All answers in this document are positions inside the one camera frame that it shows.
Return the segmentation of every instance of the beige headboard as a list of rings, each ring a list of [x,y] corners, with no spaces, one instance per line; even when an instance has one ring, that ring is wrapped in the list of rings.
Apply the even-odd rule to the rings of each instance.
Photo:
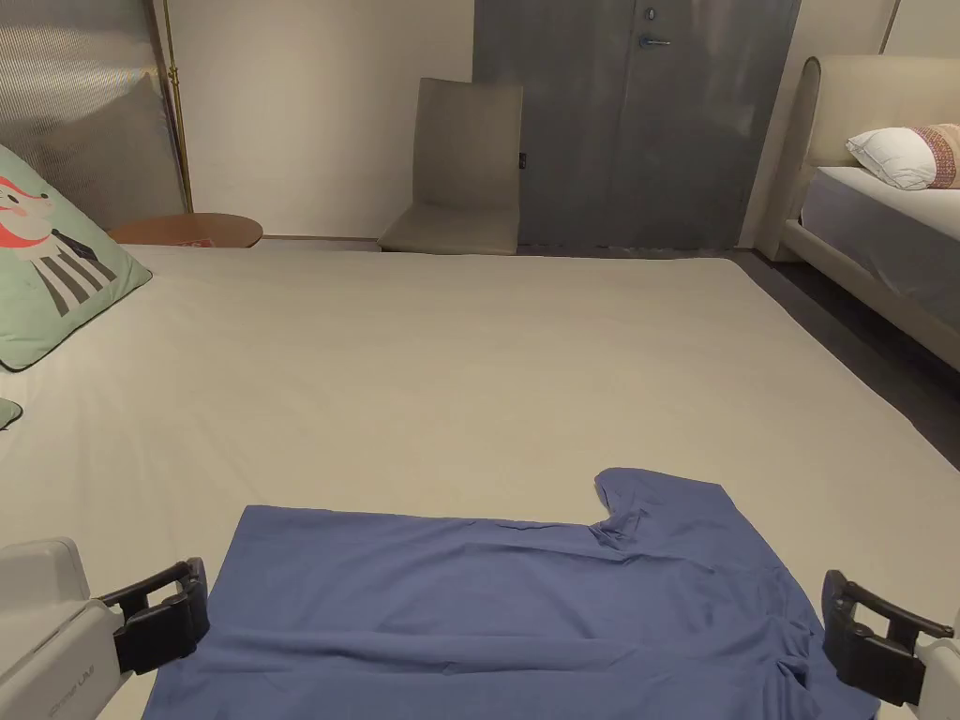
[[[869,130],[960,123],[960,60],[829,56],[806,62],[757,247],[777,255],[818,167],[855,165],[847,140]]]

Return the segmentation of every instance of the door handle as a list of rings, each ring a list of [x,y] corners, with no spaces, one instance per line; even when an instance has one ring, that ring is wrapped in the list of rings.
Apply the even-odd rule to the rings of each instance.
[[[656,37],[650,37],[648,35],[640,36],[640,47],[642,48],[651,48],[651,47],[667,47],[673,43],[670,40],[660,40]]]

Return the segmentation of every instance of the round side table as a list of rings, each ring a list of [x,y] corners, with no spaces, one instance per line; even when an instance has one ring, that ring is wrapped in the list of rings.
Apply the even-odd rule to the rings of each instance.
[[[176,245],[185,248],[252,248],[263,227],[250,218],[219,212],[139,220],[111,230],[121,245]]]

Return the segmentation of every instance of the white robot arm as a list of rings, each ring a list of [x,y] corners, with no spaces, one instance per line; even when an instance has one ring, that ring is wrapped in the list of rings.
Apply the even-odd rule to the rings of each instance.
[[[147,596],[169,585],[178,593],[149,607]],[[0,549],[0,720],[97,717],[132,673],[197,649],[209,630],[206,595],[197,559],[91,598],[72,540]]]
[[[890,621],[886,637],[856,622],[858,605]],[[839,570],[827,573],[823,611],[824,650],[842,682],[908,705],[919,720],[960,717],[960,635],[953,628],[898,608]],[[921,635],[931,641],[919,644]]]

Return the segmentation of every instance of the chair backrest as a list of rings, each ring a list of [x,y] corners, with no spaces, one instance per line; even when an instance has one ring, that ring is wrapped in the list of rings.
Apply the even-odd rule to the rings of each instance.
[[[497,210],[519,207],[523,88],[420,81],[414,201]]]

